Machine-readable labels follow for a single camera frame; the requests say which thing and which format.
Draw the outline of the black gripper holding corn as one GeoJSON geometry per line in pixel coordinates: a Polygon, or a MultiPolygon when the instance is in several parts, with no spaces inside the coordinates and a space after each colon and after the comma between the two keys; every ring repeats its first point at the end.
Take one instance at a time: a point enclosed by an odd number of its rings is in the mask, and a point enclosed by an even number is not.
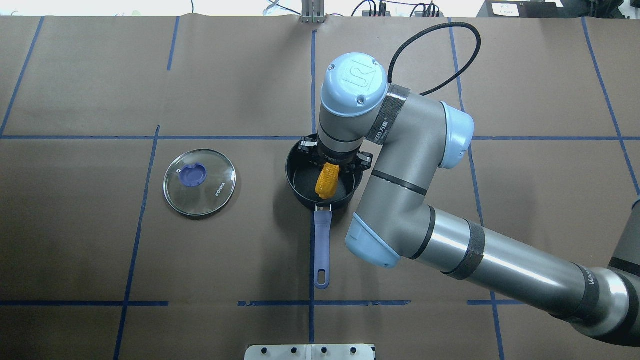
{"type": "Polygon", "coordinates": [[[322,169],[326,164],[338,166],[345,173],[363,173],[370,170],[374,155],[359,148],[350,152],[334,152],[318,139],[301,139],[297,152],[314,167],[322,169]]]}

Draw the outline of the grey robot arm carrying corn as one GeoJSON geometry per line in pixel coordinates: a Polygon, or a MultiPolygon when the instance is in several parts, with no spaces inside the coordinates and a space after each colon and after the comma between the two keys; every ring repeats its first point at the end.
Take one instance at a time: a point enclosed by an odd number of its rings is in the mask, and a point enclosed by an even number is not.
{"type": "Polygon", "coordinates": [[[381,146],[345,243],[360,259],[394,268],[427,265],[567,322],[586,337],[639,346],[639,202],[606,268],[560,259],[425,202],[439,168],[468,151],[474,121],[442,101],[393,84],[359,52],[326,69],[315,148],[322,164],[346,166],[370,141],[381,146]]]}

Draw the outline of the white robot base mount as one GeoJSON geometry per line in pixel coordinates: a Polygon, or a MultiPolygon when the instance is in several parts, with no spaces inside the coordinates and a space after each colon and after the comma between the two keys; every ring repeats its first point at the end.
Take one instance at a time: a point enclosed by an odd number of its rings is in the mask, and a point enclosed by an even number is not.
{"type": "Polygon", "coordinates": [[[364,343],[334,344],[263,344],[251,345],[245,360],[375,360],[374,345],[364,343]]]}

